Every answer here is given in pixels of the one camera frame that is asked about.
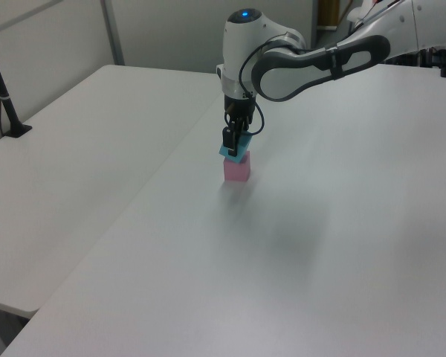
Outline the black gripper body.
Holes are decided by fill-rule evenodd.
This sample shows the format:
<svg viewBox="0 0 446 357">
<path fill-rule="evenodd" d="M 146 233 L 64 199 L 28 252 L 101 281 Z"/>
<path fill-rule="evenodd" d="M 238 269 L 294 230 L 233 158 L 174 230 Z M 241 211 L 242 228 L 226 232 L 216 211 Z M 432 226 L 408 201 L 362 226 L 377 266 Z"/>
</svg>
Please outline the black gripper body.
<svg viewBox="0 0 446 357">
<path fill-rule="evenodd" d="M 250 117 L 252 123 L 253 113 L 254 100 L 237 100 L 227 95 L 224 96 L 224 120 L 227 125 L 230 125 L 231 121 L 236 121 L 239 118 L 244 120 L 246 117 Z"/>
</svg>

